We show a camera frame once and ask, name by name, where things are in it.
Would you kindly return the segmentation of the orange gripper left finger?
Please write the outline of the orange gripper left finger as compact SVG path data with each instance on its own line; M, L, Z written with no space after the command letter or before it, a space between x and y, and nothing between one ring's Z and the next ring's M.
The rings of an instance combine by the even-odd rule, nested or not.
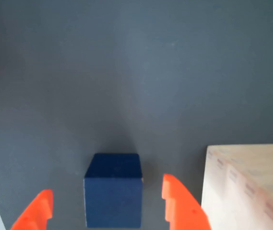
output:
M41 191L14 222L11 230L46 230L53 216L53 191Z

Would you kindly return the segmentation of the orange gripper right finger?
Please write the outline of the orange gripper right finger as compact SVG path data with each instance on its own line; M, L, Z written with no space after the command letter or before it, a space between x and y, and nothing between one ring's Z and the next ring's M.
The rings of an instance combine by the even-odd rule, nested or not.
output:
M163 175L162 198L170 230L211 230L208 217L184 184L171 174Z

